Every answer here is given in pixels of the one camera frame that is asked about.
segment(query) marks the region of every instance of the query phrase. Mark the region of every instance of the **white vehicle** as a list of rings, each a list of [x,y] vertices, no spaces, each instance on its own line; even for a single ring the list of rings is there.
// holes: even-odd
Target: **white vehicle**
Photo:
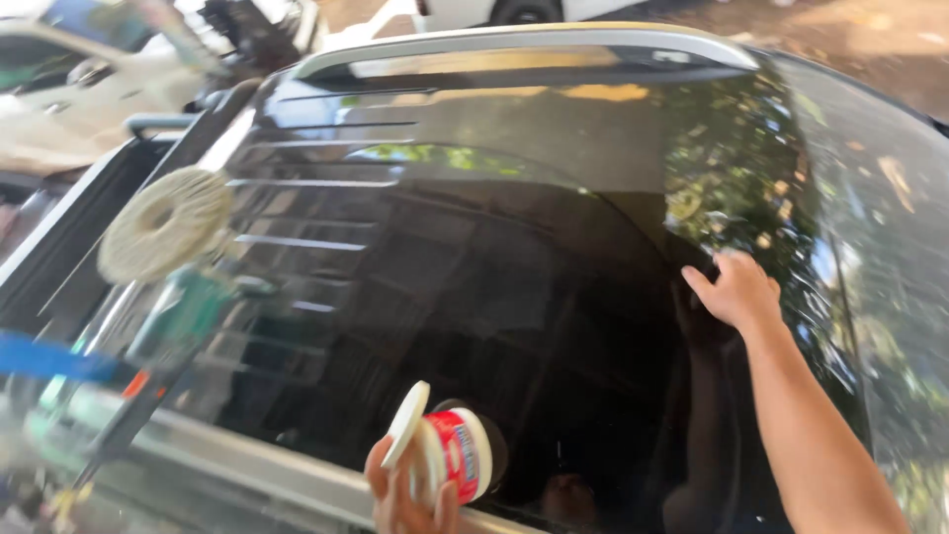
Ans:
[[[416,0],[420,31],[577,22],[645,0]]]
[[[254,3],[293,32],[302,52],[316,45],[315,0]],[[128,139],[129,115],[180,112],[203,84],[125,0],[0,4],[0,195],[4,186],[35,189],[53,175],[70,181]],[[233,48],[197,14],[203,0],[175,5],[211,49]]]

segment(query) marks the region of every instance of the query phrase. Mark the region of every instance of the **side window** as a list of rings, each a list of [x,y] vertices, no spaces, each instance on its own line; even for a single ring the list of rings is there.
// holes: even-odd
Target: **side window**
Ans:
[[[19,94],[64,86],[82,54],[26,35],[0,35],[0,93]]]

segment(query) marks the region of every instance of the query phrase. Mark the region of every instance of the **foam applicator pad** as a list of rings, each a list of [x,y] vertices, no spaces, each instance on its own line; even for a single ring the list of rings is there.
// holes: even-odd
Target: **foam applicator pad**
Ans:
[[[146,187],[112,221],[99,272],[116,284],[166,277],[202,253],[226,223],[233,194],[223,175],[183,167]]]

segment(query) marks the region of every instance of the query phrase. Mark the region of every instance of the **plastic container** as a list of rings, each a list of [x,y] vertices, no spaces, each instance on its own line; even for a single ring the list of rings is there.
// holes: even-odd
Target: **plastic container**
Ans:
[[[394,468],[414,441],[409,474],[413,500],[434,507],[442,485],[455,481],[458,502],[465,505],[499,479],[507,464],[507,449],[494,424],[468,408],[455,406],[422,415],[429,391],[428,384],[418,382],[405,396],[388,431],[393,443],[382,466]]]

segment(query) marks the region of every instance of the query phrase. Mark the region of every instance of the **white lid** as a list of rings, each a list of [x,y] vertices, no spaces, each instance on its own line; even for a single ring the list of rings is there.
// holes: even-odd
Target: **white lid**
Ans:
[[[386,469],[393,469],[405,448],[408,447],[412,436],[415,435],[416,427],[419,425],[421,415],[425,412],[425,405],[428,403],[428,394],[431,388],[427,382],[419,380],[402,401],[396,416],[392,419],[392,425],[386,435],[392,436],[392,447],[382,458],[382,466]]]

